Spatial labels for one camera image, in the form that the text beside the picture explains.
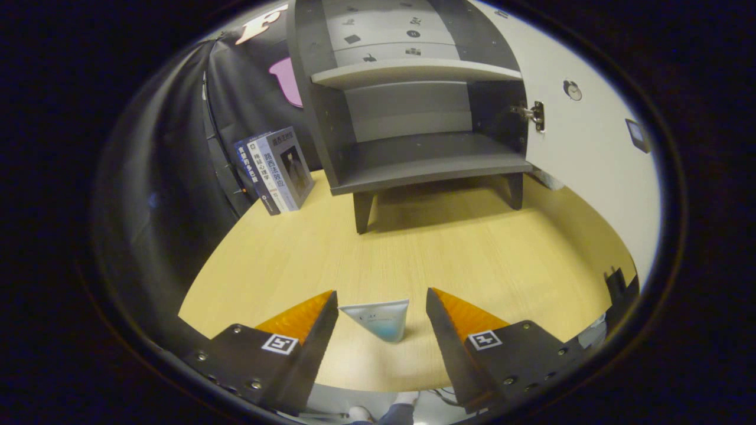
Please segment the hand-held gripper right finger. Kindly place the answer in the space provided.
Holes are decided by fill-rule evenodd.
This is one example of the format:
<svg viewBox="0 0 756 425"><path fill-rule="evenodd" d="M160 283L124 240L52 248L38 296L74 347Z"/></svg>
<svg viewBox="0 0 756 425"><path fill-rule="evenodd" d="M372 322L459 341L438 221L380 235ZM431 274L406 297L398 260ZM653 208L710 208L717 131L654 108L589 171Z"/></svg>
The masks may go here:
<svg viewBox="0 0 756 425"><path fill-rule="evenodd" d="M511 325L434 287L426 294L426 314L457 403L467 413L521 408L582 361L577 338L560 341L529 320Z"/></svg>

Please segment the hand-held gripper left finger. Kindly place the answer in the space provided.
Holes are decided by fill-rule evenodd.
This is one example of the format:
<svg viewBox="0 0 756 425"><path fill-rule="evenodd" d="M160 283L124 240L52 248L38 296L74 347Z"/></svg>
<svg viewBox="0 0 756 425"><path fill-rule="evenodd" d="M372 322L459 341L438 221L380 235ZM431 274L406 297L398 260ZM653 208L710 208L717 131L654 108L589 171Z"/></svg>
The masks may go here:
<svg viewBox="0 0 756 425"><path fill-rule="evenodd" d="M234 323L182 359L248 403L299 414L305 410L337 318L337 292L328 290L261 325Z"/></svg>

